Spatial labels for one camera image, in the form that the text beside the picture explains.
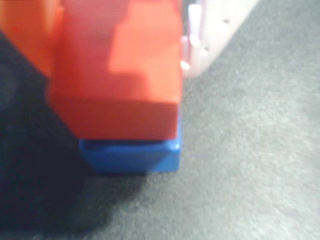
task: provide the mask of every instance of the blue plastic block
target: blue plastic block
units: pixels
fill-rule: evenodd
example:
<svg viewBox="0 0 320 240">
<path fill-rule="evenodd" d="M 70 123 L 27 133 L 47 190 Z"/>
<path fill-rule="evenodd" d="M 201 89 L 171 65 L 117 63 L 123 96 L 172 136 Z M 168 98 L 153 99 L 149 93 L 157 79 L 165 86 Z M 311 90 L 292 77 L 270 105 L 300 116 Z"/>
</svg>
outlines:
<svg viewBox="0 0 320 240">
<path fill-rule="evenodd" d="M 181 124 L 178 124 L 177 138 L 173 140 L 80 140 L 79 148 L 98 173 L 176 172 L 180 162 Z"/>
</svg>

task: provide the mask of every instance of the stacked lego bricks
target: stacked lego bricks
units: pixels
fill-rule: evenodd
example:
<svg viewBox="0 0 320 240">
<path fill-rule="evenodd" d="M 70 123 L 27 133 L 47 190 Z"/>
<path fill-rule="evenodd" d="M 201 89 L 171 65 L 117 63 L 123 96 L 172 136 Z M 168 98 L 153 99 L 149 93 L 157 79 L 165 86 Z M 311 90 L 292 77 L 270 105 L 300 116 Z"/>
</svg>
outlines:
<svg viewBox="0 0 320 240">
<path fill-rule="evenodd" d="M 178 0 L 65 0 L 47 99 L 101 173 L 179 167 Z"/>
</svg>

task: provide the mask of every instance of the white plastic piece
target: white plastic piece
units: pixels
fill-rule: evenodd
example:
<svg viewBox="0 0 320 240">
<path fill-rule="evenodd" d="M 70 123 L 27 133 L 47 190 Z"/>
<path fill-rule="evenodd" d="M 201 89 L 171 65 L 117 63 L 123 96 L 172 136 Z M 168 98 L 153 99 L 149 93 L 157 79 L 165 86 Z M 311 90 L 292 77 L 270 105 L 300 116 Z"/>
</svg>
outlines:
<svg viewBox="0 0 320 240">
<path fill-rule="evenodd" d="M 188 6 L 188 35 L 181 38 L 185 78 L 195 78 L 210 66 L 259 1 L 197 0 Z"/>
</svg>

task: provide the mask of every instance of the orange lego brick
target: orange lego brick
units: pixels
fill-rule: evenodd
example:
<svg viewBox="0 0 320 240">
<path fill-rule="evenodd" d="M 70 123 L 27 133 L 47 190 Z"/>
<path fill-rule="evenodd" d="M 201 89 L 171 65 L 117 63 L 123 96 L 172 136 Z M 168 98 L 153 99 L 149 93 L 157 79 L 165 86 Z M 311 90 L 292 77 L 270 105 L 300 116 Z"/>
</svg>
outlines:
<svg viewBox="0 0 320 240">
<path fill-rule="evenodd" d="M 177 136 L 180 0 L 64 0 L 47 99 L 82 139 Z"/>
<path fill-rule="evenodd" d="M 47 77 L 52 67 L 52 31 L 59 0 L 0 1 L 0 30 Z"/>
</svg>

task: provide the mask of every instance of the gray fabric surface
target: gray fabric surface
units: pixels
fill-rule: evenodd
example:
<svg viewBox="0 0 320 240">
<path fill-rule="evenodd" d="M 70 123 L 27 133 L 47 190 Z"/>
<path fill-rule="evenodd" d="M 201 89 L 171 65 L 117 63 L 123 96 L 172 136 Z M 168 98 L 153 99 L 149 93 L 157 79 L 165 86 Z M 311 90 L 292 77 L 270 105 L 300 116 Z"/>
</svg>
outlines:
<svg viewBox="0 0 320 240">
<path fill-rule="evenodd" d="M 264 0 L 184 84 L 178 173 L 94 176 L 1 39 L 1 239 L 320 239 L 320 1 Z"/>
</svg>

